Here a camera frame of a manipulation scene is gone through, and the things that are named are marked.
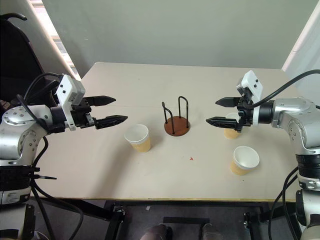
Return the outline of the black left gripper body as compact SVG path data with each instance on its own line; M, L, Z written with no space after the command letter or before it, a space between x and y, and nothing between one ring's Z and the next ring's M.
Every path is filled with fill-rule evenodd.
M90 115L91 106L95 106L94 97L84 97L79 105L71 105L71 116L76 127L88 128L95 125L94 118Z

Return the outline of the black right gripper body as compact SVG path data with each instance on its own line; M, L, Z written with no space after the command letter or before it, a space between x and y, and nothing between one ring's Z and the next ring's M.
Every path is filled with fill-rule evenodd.
M248 101L244 97L237 97L236 99L236 108L238 110L239 116L236 130L240 133L243 127L250 127L253 124L254 110L252 108L247 108L247 106L249 106L252 103L252 101Z

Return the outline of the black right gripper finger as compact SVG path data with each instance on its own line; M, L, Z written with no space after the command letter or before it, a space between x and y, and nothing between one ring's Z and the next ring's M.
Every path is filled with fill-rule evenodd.
M220 117L220 116L208 118L206 119L206 122L214 127L224 128L224 129L233 129L235 131L238 130L238 125L239 125L236 119Z
M223 97L217 100L215 104L225 108L234 108L238 106L240 99L240 97Z

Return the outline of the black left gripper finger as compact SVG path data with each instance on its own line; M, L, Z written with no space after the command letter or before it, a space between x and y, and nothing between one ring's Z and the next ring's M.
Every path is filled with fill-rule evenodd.
M92 96L90 98L90 105L99 107L99 106L106 106L113 102L115 102L116 99L110 96L100 95L100 96Z
M109 127L119 125L127 119L128 119L128 116L112 115L102 119L94 119L94 125L95 125L95 128L99 130L99 129L109 128Z

